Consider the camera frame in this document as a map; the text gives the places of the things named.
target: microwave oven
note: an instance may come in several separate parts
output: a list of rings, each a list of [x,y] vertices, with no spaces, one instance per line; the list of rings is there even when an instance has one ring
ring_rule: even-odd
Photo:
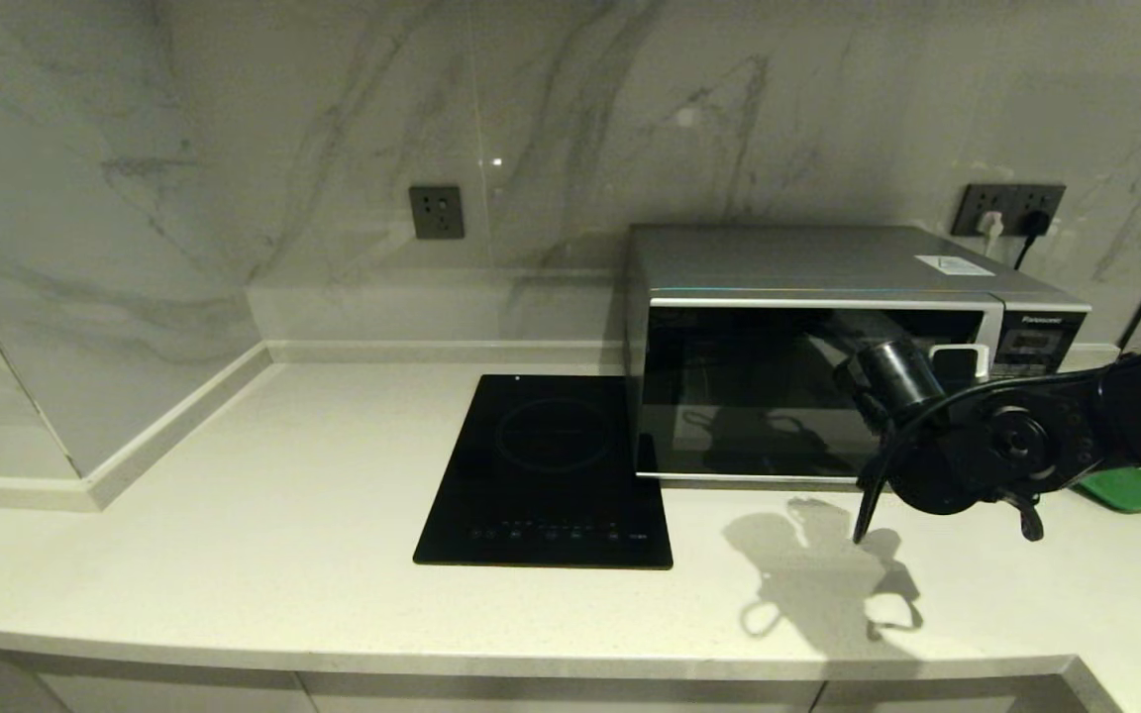
[[[877,439],[833,380],[852,353],[1054,373],[1091,310],[911,227],[633,226],[625,292],[638,475],[694,481],[855,483]]]

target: white plug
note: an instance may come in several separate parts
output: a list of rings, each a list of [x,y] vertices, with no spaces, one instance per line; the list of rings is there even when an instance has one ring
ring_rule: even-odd
[[[984,257],[993,258],[993,248],[997,244],[997,238],[1002,237],[1002,230],[1005,229],[1005,226],[1002,226],[1002,211],[988,211],[980,216],[980,221],[974,227],[980,232],[980,235],[988,238],[988,243],[984,246]]]

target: black induction cooktop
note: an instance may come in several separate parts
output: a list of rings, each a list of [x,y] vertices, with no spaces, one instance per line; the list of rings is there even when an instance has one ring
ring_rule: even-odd
[[[666,569],[657,481],[638,478],[622,378],[484,375],[412,559]]]

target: label sticker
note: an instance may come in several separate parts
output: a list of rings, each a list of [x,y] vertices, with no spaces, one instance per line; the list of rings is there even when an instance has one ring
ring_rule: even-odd
[[[937,270],[941,270],[946,275],[981,276],[981,278],[993,276],[993,273],[984,269],[984,267],[977,266],[977,264],[963,258],[955,258],[954,256],[914,256],[914,258],[928,262],[929,266],[936,267]]]

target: microwave window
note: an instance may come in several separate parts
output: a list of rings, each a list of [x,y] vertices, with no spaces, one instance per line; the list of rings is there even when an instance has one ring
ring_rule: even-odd
[[[654,308],[640,469],[856,476],[875,447],[833,371],[893,339],[970,343],[981,311]]]

